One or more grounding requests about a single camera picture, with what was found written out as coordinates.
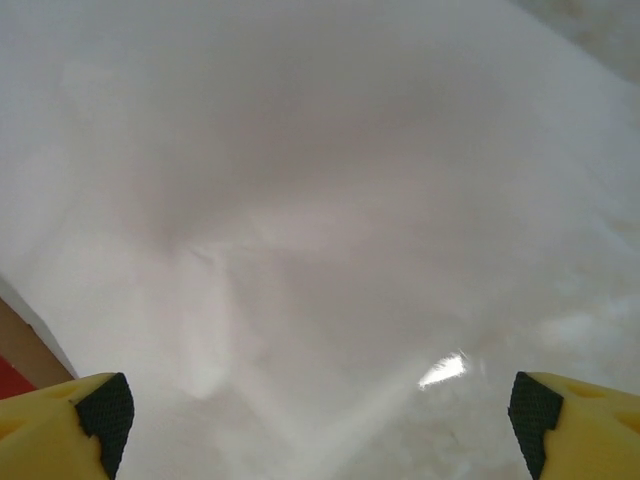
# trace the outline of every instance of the white fabric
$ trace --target white fabric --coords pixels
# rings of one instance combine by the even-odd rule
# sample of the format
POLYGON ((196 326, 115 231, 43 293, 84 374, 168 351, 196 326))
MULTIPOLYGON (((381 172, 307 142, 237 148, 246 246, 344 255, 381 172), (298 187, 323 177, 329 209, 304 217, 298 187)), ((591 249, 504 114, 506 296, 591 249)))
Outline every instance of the white fabric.
POLYGON ((122 480, 526 478, 518 369, 640 387, 638 93, 515 7, 0 9, 0 273, 122 480))

